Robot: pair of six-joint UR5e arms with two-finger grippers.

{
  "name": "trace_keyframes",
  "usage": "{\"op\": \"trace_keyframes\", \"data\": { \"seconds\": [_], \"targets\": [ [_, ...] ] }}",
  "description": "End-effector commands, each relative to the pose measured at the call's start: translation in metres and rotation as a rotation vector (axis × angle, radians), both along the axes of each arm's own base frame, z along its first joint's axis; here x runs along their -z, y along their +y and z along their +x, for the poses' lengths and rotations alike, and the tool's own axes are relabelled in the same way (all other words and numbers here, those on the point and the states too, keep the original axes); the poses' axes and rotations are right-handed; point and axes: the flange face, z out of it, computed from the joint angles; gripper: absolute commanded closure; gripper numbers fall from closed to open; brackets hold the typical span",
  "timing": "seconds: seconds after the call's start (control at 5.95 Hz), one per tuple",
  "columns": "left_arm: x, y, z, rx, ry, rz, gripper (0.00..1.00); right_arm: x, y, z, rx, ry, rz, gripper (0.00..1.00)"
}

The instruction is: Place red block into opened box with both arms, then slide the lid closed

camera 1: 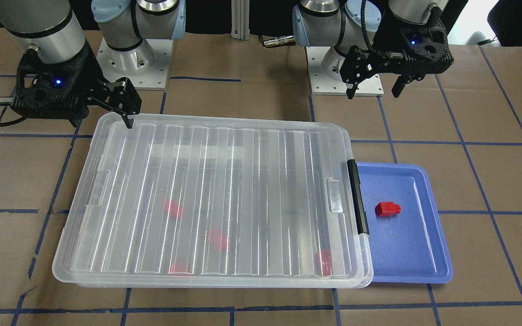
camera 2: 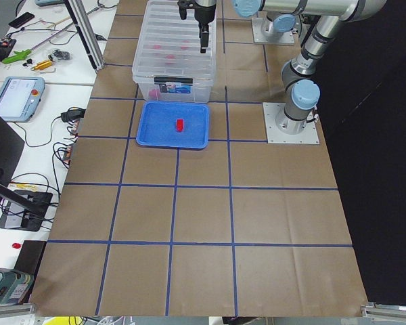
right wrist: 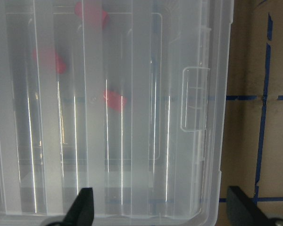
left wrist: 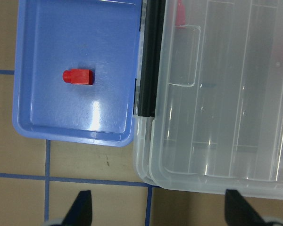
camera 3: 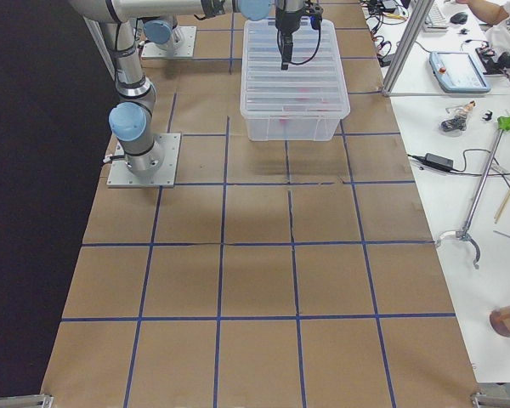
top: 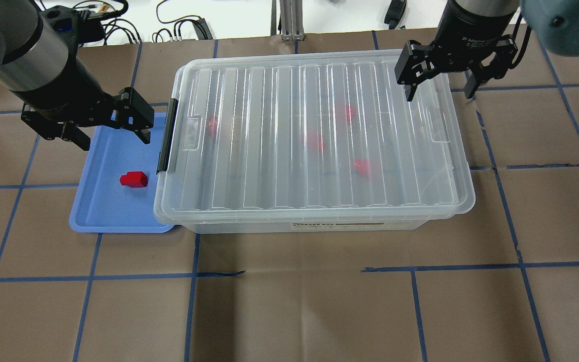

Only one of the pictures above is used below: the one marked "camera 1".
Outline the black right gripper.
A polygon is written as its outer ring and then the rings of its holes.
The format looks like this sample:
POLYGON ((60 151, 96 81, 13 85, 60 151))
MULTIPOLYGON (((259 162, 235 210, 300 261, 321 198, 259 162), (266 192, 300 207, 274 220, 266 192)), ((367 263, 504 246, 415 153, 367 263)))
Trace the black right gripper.
POLYGON ((107 87, 105 83, 90 47, 56 64, 42 62, 38 51, 29 48, 17 68, 16 95, 10 107, 26 119, 68 120, 79 126, 89 115, 89 104, 108 99, 107 110, 120 115, 126 128, 132 129, 132 116, 140 113, 142 105, 132 81, 121 77, 107 87))

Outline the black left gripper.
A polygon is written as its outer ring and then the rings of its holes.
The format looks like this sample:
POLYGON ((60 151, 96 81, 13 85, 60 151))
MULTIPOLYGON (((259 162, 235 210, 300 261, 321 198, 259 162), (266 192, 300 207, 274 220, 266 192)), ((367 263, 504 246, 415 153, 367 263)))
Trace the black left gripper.
MULTIPOLYGON (((391 88, 400 97, 407 85, 422 81, 426 74, 445 72, 454 63, 441 20, 436 25, 409 24, 399 19, 383 19, 375 33, 372 53, 379 72, 399 74, 391 88)), ((350 46, 339 73, 346 84, 346 97, 354 98, 361 82, 374 75, 368 58, 357 45, 350 46)))

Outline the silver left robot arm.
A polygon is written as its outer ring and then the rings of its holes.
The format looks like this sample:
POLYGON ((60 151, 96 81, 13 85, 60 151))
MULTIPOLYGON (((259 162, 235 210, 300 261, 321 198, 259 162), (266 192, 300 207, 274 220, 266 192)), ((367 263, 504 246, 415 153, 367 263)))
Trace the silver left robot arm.
POLYGON ((371 0, 301 0, 293 9, 293 36, 299 46, 327 46, 332 66, 354 98, 361 83, 379 73, 397 80, 392 95, 444 73, 454 63, 441 21, 445 0, 389 0, 385 10, 371 0))

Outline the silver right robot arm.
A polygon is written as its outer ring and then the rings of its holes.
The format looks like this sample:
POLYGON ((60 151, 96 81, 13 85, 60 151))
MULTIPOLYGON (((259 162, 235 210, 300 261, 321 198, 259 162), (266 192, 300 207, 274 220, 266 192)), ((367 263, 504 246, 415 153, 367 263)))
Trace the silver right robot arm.
POLYGON ((79 127, 89 106, 133 126, 137 87, 164 88, 164 41, 186 31, 184 0, 93 0, 107 51, 95 55, 68 0, 0 0, 0 22, 23 48, 16 93, 0 97, 0 127, 27 119, 68 120, 79 127))

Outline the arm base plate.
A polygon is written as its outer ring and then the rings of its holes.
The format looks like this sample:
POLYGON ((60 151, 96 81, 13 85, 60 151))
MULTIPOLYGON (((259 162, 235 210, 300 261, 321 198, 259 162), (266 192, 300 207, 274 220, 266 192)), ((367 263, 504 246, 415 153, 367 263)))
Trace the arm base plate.
MULTIPOLYGON (((333 47, 305 47, 310 88, 313 95, 346 96, 346 83, 342 81, 339 69, 344 58, 333 47)), ((379 75, 361 82, 355 96, 380 97, 384 95, 379 75)))
POLYGON ((96 60, 111 82, 127 77, 137 90, 165 91, 173 47, 173 40, 148 39, 136 49, 119 52, 103 39, 96 60))

